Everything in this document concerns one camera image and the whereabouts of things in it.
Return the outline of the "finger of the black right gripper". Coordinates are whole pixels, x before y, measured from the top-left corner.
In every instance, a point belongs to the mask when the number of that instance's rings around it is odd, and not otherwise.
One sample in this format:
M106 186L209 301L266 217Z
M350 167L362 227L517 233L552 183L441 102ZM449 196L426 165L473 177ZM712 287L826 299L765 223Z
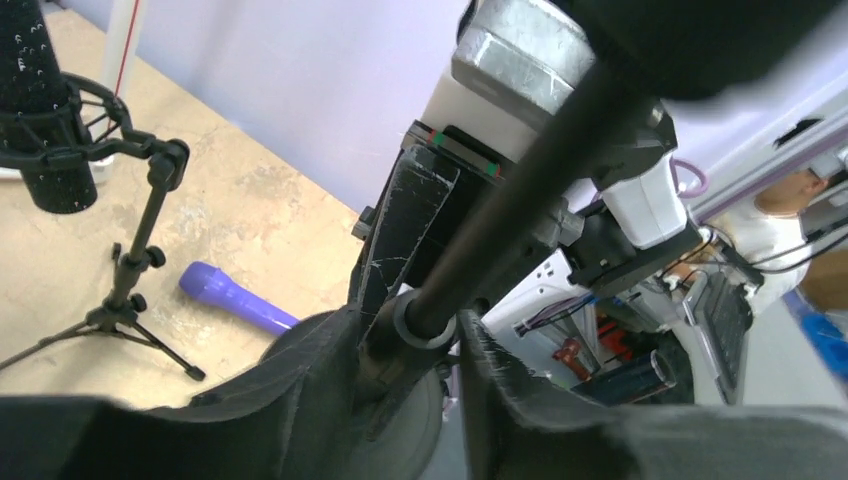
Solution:
M451 339L451 319L432 340L405 331L406 306L395 300L418 248L453 191L459 171L438 165L425 146L411 146L398 157L386 183L376 217L356 268L356 303L364 324L364 345L441 345Z

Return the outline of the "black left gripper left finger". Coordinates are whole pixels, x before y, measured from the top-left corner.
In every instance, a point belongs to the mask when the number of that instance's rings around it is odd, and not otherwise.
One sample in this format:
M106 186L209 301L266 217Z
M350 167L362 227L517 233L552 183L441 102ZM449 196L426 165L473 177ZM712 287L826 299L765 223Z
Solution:
M5 479L334 479L346 467L358 314L316 315L199 405L97 397L1 401Z

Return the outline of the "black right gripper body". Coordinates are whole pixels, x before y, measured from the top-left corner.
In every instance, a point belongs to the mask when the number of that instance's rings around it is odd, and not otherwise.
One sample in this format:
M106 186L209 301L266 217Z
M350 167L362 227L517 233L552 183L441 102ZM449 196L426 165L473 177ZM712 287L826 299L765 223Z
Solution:
M565 255L570 267L568 280L599 298L619 295L637 285L660 263L656 248L641 246L625 233L624 220L614 213L612 200L615 188L662 166L663 141L655 131L639 129L608 149L589 173L590 179L603 188L603 196L575 215L568 213L564 201L558 201L547 212L542 212L538 204L520 203L512 215L497 210L481 216L480 208L513 174L513 162L457 127L438 130L421 121L410 125L396 161L404 150L416 145L436 153L440 167L457 168L459 176L402 285L420 287L436 266L462 259L472 246L459 240L458 234L467 227L491 223L497 223L498 229L477 241L484 251L477 264L488 276L465 289L471 300L494 304L555 251ZM383 191L377 205L362 212L354 229L363 245Z

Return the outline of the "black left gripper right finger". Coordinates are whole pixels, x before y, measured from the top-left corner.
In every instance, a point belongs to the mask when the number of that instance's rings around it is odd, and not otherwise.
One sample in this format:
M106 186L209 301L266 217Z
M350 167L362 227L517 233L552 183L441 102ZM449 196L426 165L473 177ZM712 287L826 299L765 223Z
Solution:
M603 407L531 375L470 310L460 406L474 479L843 479L847 415L818 407Z

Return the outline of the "purple microphone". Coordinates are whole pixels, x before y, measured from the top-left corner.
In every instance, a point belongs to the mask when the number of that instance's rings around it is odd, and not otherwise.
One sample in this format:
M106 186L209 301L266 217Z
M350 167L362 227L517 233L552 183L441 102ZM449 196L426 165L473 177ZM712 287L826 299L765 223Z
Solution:
M192 262L178 285L189 297L222 309L273 335L282 335L299 319L235 282L224 271L205 262Z

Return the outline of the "black round-base microphone stand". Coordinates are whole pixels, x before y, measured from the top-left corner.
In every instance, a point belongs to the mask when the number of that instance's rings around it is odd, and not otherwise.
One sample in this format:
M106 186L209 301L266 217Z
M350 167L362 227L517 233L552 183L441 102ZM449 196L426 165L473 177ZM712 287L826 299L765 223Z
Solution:
M363 342L362 373L401 354L432 363L429 340L463 328L465 443L476 479L839 479L847 416L793 407L595 406L534 379L492 346L468 309L575 181L661 99L698 101L766 76L830 16L834 1L568 1L594 64L416 291L384 306Z

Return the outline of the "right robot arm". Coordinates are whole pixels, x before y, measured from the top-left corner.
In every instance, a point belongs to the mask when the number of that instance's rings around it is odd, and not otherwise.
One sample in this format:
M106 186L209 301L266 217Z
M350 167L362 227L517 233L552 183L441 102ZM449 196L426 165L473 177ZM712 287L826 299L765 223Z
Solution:
M441 78L407 130L375 207L353 230L363 247L348 299L368 314L429 276L455 234L512 171L530 130L482 97ZM579 212L556 207L522 247L501 255L503 276L480 292L493 331L523 330L610 299L702 238L675 190L672 159L619 181Z

